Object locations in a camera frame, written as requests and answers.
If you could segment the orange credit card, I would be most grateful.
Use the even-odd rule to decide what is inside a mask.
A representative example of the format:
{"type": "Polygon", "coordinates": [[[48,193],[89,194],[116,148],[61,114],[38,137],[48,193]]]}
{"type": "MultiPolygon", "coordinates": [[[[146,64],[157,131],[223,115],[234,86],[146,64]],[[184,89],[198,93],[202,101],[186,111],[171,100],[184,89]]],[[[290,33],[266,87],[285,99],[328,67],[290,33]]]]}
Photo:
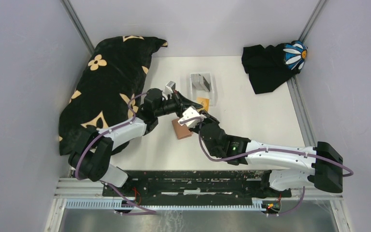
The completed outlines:
{"type": "Polygon", "coordinates": [[[202,112],[202,111],[209,112],[210,99],[197,97],[196,102],[203,106],[201,109],[198,109],[198,112],[202,112]]]}

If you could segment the tan leather card holder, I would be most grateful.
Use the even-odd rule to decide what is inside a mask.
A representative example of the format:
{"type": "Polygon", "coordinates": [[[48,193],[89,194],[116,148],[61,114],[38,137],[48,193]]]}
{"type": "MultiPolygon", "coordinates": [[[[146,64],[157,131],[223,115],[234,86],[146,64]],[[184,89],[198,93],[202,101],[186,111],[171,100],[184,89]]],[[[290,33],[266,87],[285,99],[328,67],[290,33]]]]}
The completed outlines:
{"type": "Polygon", "coordinates": [[[179,119],[173,119],[172,126],[174,129],[175,136],[178,140],[185,139],[192,136],[192,132],[188,130],[186,125],[180,125],[178,123],[179,119]]]}

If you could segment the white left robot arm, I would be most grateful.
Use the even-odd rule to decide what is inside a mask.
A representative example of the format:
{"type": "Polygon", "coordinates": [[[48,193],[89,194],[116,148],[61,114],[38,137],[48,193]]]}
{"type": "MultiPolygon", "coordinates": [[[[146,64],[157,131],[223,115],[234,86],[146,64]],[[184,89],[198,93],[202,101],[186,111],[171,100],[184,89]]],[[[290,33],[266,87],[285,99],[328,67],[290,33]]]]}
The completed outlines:
{"type": "Polygon", "coordinates": [[[158,125],[158,117],[176,114],[179,117],[198,113],[203,105],[184,97],[174,90],[164,97],[162,90],[152,88],[143,97],[139,111],[126,121],[96,130],[85,128],[69,157],[69,165],[75,169],[78,180],[90,179],[113,185],[120,196],[131,194],[133,184],[128,173],[110,164],[112,151],[119,146],[150,133],[158,125]]]}

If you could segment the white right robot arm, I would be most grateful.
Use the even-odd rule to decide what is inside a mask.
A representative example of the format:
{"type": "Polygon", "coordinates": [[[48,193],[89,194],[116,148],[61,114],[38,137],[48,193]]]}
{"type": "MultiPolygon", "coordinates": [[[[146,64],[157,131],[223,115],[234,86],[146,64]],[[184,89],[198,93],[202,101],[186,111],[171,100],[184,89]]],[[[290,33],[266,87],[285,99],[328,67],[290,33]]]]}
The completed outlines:
{"type": "Polygon", "coordinates": [[[308,147],[265,144],[228,135],[217,120],[208,116],[188,119],[184,124],[198,134],[200,146],[211,161],[281,167],[267,171],[262,178],[259,189],[265,197],[306,186],[328,193],[342,193],[343,178],[352,174],[344,166],[342,156],[327,142],[308,147]]]}

